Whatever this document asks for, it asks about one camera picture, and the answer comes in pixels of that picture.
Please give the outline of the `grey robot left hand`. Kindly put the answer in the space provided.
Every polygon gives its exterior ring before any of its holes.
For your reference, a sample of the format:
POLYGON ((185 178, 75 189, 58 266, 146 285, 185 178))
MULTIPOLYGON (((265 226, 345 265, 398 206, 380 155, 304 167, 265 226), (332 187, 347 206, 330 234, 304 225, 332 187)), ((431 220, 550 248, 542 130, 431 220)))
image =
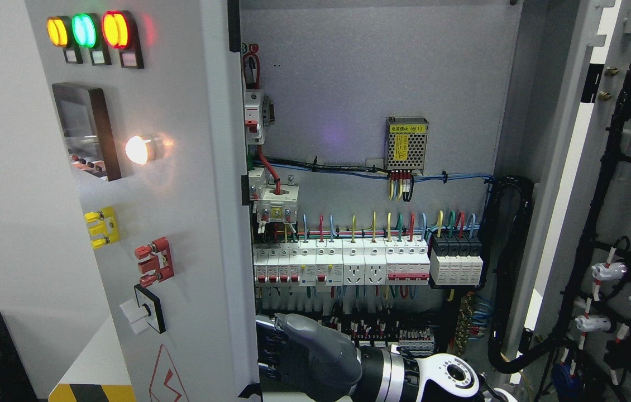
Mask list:
POLYGON ((351 394, 362 378, 349 336, 299 314, 255 316, 259 372, 316 401, 351 394))

